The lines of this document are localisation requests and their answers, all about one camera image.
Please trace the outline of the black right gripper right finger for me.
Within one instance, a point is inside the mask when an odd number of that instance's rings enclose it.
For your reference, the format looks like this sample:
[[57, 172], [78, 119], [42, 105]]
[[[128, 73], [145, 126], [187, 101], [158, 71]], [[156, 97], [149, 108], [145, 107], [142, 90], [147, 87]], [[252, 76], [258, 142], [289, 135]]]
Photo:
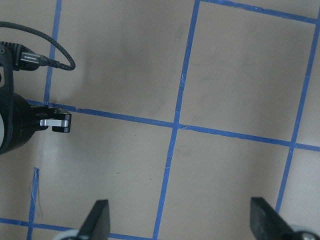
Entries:
[[295, 234], [263, 197], [250, 199], [249, 226], [256, 240], [292, 240]]

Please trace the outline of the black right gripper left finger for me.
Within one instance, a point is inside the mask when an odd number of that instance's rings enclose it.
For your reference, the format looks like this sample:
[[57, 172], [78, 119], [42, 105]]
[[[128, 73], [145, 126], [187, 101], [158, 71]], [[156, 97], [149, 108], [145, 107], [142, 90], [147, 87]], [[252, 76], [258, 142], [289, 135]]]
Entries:
[[77, 240], [108, 240], [111, 232], [110, 208], [107, 199], [97, 200], [79, 229]]

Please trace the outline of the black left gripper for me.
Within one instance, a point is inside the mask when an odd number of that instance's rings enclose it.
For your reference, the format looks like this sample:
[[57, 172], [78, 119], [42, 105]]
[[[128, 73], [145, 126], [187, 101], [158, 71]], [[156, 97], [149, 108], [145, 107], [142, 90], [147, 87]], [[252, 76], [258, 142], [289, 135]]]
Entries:
[[56, 133], [70, 133], [72, 114], [63, 108], [30, 105], [22, 96], [15, 93], [13, 102], [12, 131], [8, 146], [1, 144], [0, 153], [15, 150], [37, 131], [51, 128]]

